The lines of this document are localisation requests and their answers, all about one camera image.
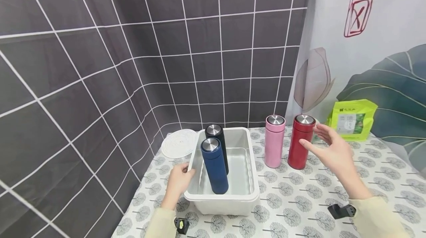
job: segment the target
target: tablecloth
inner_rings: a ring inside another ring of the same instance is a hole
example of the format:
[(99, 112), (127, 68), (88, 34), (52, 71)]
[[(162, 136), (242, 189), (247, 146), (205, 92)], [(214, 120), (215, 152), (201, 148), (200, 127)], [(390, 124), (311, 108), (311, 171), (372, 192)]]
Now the tablecloth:
[[(282, 165), (272, 169), (263, 162), (264, 128), (250, 129), (260, 187), (260, 200), (250, 216), (202, 215), (183, 196), (179, 199), (177, 216), (190, 222), (187, 237), (360, 237), (350, 218), (334, 220), (329, 214), (328, 205), (347, 204), (348, 195), (317, 157), (309, 154), (304, 170), (288, 166), (291, 130), (286, 127)], [(372, 193), (382, 196), (398, 214), (410, 237), (426, 237), (423, 177), (373, 135), (350, 145), (359, 176)], [(172, 160), (161, 152), (154, 157), (112, 237), (144, 237), (149, 219), (164, 197), (171, 168), (189, 159), (190, 156)]]

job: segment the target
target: beige sleeve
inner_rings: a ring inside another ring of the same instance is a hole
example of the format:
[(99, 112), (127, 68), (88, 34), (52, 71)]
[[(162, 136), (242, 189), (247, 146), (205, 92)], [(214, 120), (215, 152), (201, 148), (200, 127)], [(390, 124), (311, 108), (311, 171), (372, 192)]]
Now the beige sleeve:
[(176, 236), (176, 226), (174, 220), (176, 212), (174, 210), (157, 208), (149, 221), (145, 238), (174, 238)]
[(349, 200), (356, 209), (352, 218), (362, 238), (409, 238), (397, 215), (381, 197)]

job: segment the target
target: white plastic container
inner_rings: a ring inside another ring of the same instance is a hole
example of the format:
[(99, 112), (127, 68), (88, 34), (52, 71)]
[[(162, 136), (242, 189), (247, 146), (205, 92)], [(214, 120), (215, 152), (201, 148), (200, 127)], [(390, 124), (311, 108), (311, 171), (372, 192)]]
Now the white plastic container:
[(211, 189), (200, 148), (206, 139), (204, 130), (201, 130), (188, 167), (189, 170), (195, 168), (196, 173), (184, 196), (204, 215), (248, 216), (260, 195), (250, 132), (242, 127), (224, 128), (223, 131), (229, 165), (228, 191), (214, 194)]

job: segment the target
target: hand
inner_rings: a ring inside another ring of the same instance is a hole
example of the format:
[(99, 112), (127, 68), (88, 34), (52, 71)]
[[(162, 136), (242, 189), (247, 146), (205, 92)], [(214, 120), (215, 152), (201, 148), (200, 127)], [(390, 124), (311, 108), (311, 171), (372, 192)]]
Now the hand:
[(328, 148), (318, 148), (305, 139), (300, 139), (300, 144), (311, 151), (320, 159), (322, 164), (336, 174), (350, 199), (372, 197), (373, 195), (358, 176), (352, 159), (353, 152), (350, 145), (334, 129), (327, 125), (319, 124), (315, 126), (314, 132), (329, 145)]
[(179, 197), (183, 194), (194, 177), (195, 169), (188, 171), (189, 163), (182, 163), (174, 166), (169, 175), (166, 195), (161, 204), (162, 208), (174, 210)]

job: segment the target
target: gray tile pattern curtain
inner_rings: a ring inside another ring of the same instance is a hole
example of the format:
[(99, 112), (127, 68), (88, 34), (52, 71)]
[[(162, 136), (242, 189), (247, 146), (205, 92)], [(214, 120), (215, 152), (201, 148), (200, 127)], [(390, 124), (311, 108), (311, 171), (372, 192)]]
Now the gray tile pattern curtain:
[(306, 0), (0, 0), (0, 237), (109, 237), (163, 138), (285, 114)]

